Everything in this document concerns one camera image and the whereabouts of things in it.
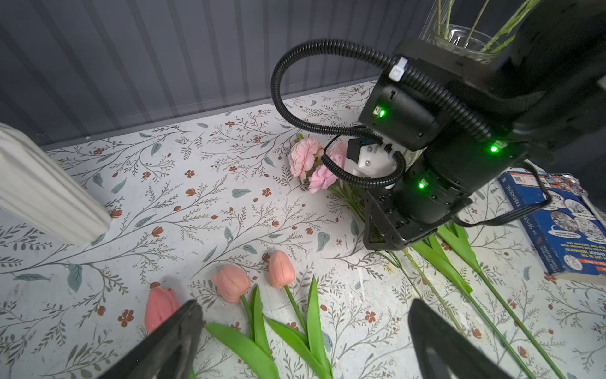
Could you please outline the white ribbed ceramic vase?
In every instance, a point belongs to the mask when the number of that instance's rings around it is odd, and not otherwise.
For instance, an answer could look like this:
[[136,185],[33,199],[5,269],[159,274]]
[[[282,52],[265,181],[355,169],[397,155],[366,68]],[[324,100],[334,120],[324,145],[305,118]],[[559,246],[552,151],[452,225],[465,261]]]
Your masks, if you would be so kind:
[[1,209],[72,245],[91,243],[111,217],[29,137],[1,124]]

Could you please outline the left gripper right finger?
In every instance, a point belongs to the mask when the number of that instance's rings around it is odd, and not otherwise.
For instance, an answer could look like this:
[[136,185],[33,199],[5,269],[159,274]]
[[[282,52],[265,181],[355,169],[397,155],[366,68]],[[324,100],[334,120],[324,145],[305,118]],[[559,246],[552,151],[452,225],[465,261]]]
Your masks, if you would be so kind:
[[510,377],[419,298],[408,325],[424,379]]

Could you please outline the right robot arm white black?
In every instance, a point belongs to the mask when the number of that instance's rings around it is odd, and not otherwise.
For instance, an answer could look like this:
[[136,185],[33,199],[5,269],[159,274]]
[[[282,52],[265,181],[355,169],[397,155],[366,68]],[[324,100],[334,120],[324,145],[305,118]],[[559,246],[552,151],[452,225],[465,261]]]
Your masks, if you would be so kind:
[[380,76],[360,120],[421,156],[395,184],[365,192],[371,250],[460,224],[473,194],[503,171],[605,126],[603,1],[540,2],[495,69],[419,40],[395,55],[406,73]]

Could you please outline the peach pink tulip stem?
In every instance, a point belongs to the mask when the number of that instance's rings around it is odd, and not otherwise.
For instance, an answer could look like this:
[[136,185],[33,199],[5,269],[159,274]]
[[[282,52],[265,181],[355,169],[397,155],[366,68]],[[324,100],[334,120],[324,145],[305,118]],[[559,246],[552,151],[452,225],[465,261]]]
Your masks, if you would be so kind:
[[294,298],[290,285],[296,279],[294,266],[290,258],[282,251],[275,251],[268,262],[268,279],[272,287],[283,289],[297,315],[300,330],[268,319],[272,330],[293,349],[308,365],[318,378],[333,378],[331,362],[328,359],[324,345],[324,335],[321,326],[320,301],[317,280],[312,277],[309,285],[307,311],[303,314],[301,307]]

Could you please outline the dark pink tulip stem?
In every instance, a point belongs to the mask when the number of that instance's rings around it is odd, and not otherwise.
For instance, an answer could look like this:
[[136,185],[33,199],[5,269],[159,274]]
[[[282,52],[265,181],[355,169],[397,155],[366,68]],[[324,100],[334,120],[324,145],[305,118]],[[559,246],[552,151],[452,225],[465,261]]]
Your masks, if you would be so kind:
[[414,243],[412,248],[427,262],[429,262],[437,271],[445,276],[452,284],[454,284],[454,286],[456,286],[460,292],[462,292],[465,299],[473,305],[473,308],[481,316],[484,323],[491,328],[497,339],[500,341],[506,351],[512,356],[514,361],[516,361],[521,370],[527,375],[528,378],[535,378],[535,375],[532,373],[530,368],[528,368],[527,364],[522,361],[519,354],[513,349],[513,347],[511,347],[511,344],[507,342],[503,333],[498,330],[486,312],[483,311],[478,302],[473,298],[471,295],[473,291],[472,288],[463,279],[462,275],[457,271],[457,269],[451,264],[450,260],[443,251],[442,246],[438,242],[437,237],[435,237],[435,235],[431,235],[429,238],[425,238]]

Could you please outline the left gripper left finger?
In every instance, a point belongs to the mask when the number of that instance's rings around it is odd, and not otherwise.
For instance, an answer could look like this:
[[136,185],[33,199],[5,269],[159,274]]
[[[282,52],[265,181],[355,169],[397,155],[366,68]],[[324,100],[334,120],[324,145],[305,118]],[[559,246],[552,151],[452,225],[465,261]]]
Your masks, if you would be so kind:
[[101,377],[187,379],[202,328],[201,306],[189,300]]

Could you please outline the pink carnation branch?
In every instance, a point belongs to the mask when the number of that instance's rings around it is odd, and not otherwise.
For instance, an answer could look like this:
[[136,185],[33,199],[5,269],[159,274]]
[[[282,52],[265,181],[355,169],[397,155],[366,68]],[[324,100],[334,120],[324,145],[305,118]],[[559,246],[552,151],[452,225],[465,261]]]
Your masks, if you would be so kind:
[[[331,146],[331,143],[333,143],[335,139],[329,142],[328,157],[334,163],[338,164],[340,168],[344,168],[347,146],[344,142],[334,143],[333,146]],[[315,137],[304,138],[302,134],[298,134],[296,143],[288,154],[291,174],[293,177],[299,178],[301,184],[313,194],[322,190],[330,191],[348,205],[360,220],[364,220],[362,189],[351,186],[344,183],[341,179],[338,179],[328,170],[328,168],[326,168],[324,162],[321,160],[322,156],[324,156],[324,147]],[[409,253],[406,248],[402,250],[402,253],[421,279],[432,289],[431,291],[437,297],[442,309],[446,311],[448,318],[453,322],[456,329],[461,334],[464,334],[464,328],[462,328],[462,325],[457,321],[454,311],[446,304],[445,300],[437,294],[437,290],[429,283],[429,280],[420,266],[412,258],[411,253]],[[395,251],[373,250],[370,254],[375,257],[380,257],[385,263],[388,263],[405,273],[403,263],[400,261],[399,256]]]

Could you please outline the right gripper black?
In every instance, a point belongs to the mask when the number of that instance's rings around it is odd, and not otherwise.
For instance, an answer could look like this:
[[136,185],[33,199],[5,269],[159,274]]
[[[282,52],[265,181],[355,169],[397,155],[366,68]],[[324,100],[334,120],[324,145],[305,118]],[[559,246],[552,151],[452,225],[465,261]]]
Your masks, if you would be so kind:
[[469,197],[448,190],[434,194],[429,189],[369,189],[365,206],[364,245],[369,250],[397,251],[435,233],[472,204]]

